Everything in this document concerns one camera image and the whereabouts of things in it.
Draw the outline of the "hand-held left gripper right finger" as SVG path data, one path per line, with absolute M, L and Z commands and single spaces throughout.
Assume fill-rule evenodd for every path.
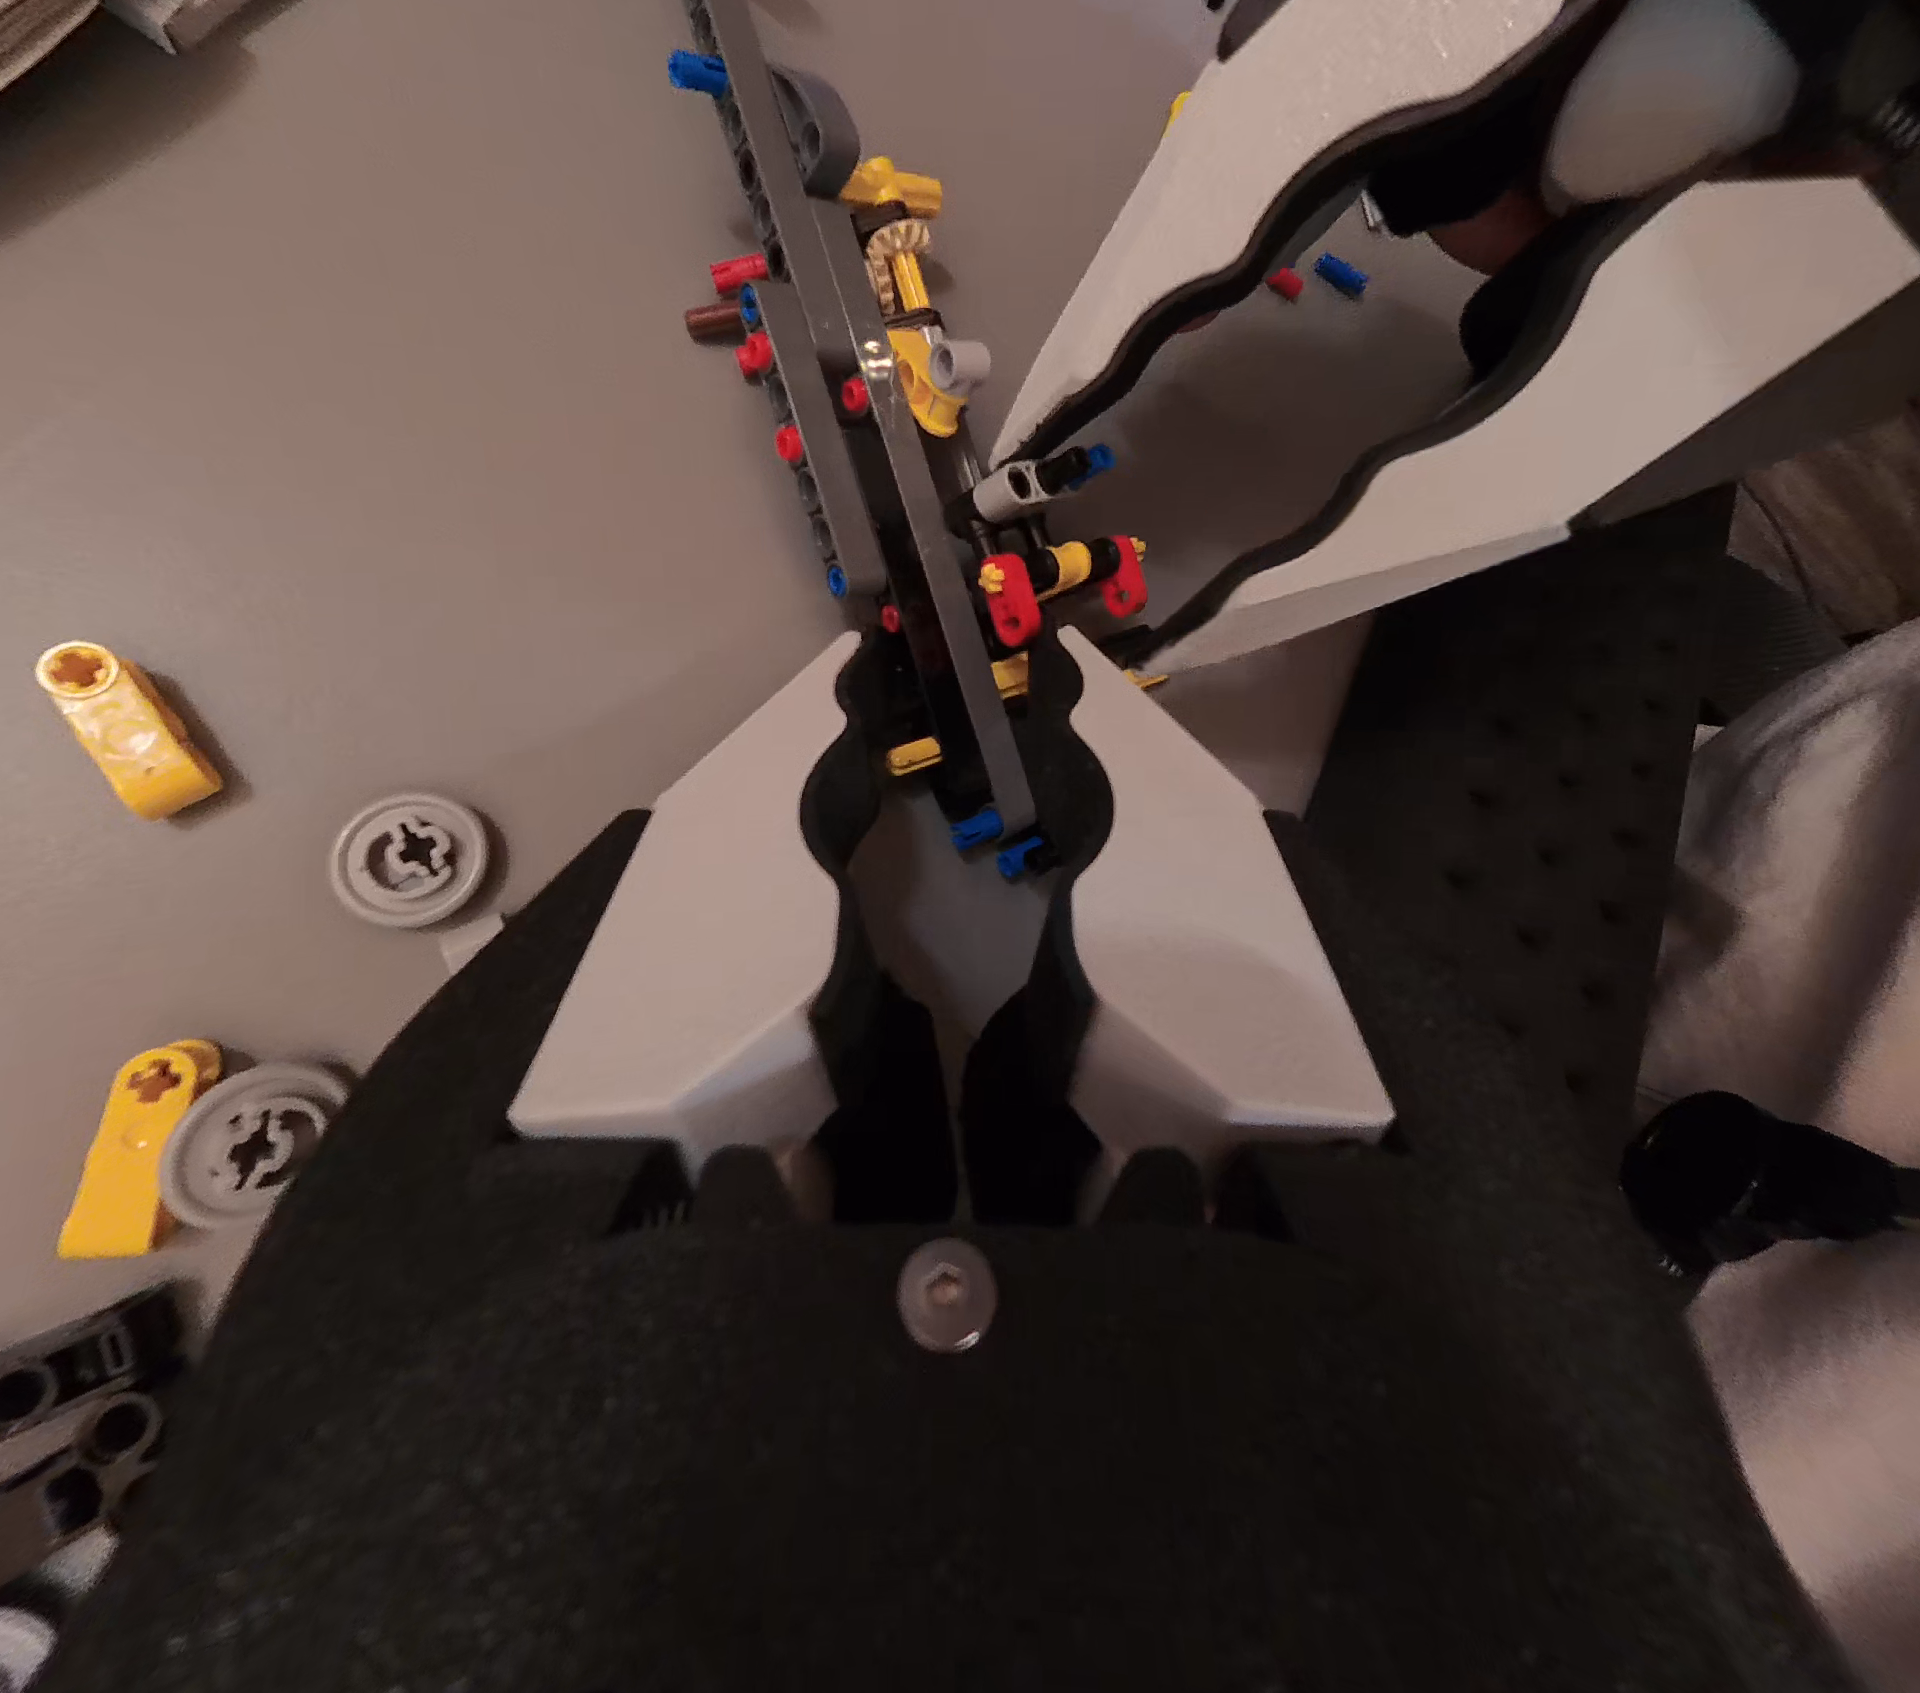
M 1376 1143 L 1394 1107 L 1258 799 L 1079 629 L 1064 649 L 1111 793 L 1066 890 L 1071 1113 L 1099 1146 Z

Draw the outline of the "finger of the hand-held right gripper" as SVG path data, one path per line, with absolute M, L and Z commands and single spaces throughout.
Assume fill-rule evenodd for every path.
M 1590 224 L 1497 368 L 1362 458 L 1324 517 L 1196 593 L 1138 671 L 1224 665 L 1565 543 L 1918 278 L 1913 239 L 1856 179 L 1696 185 Z
M 989 460 L 1037 458 L 1124 399 L 1192 320 L 1248 299 L 1396 138 L 1450 122 L 1565 0 L 1237 0 L 1046 335 Z

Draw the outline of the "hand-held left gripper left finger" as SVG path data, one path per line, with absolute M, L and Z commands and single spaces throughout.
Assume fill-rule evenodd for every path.
M 650 807 L 533 1057 L 526 1140 L 807 1146 L 873 993 L 851 864 L 878 814 L 844 631 Z

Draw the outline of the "grey lego beam assembly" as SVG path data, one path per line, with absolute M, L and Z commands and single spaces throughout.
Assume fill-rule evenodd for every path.
M 1044 517 L 1113 453 L 979 464 L 967 402 L 989 354 L 949 333 L 924 278 L 942 185 L 867 158 L 839 94 L 767 58 L 749 0 L 681 4 L 667 75 L 712 104 L 755 238 L 688 322 L 764 392 L 828 589 L 875 631 L 888 775 L 928 786 L 960 854 L 1042 876 L 1060 847 L 1020 746 L 1029 649 L 1049 602 L 1094 595 L 1117 622 L 1146 602 L 1138 537 L 1052 543 Z

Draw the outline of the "grey lego pulley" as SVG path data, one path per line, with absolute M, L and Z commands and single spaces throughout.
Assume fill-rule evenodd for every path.
M 262 1221 L 348 1104 L 323 1065 L 272 1061 L 219 1081 L 179 1122 L 157 1163 L 157 1200 L 202 1233 Z
M 354 813 L 327 854 L 327 887 L 350 916 L 428 931 L 463 914 L 492 868 L 479 813 L 442 793 L 388 793 Z

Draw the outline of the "yellow lego connector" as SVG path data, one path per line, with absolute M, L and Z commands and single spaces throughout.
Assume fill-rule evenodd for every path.
M 223 793 L 219 767 L 137 663 L 100 642 L 61 642 L 34 661 L 34 685 L 141 822 L 164 822 Z
M 220 1074 L 223 1050 L 205 1037 L 141 1051 L 113 1074 L 61 1226 L 58 1259 L 141 1259 L 164 1244 L 176 1223 L 161 1195 L 161 1160 Z

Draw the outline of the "pile of black lego beams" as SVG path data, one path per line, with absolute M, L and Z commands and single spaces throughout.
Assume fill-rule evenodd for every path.
M 157 1461 L 183 1365 L 166 1281 L 3 1350 L 3 1583 L 108 1530 Z

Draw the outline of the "black dimpled foam mat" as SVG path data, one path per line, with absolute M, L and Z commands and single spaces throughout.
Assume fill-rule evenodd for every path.
M 1441 1109 L 1612 1185 L 1691 754 L 1844 644 L 1710 488 L 1386 608 L 1307 816 L 1309 916 L 1416 1150 Z

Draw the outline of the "black round knob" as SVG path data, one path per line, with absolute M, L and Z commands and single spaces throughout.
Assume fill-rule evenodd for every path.
M 1681 1278 L 1787 1242 L 1849 1244 L 1918 1229 L 1918 1170 L 1727 1092 L 1663 1104 L 1624 1144 L 1630 1214 Z

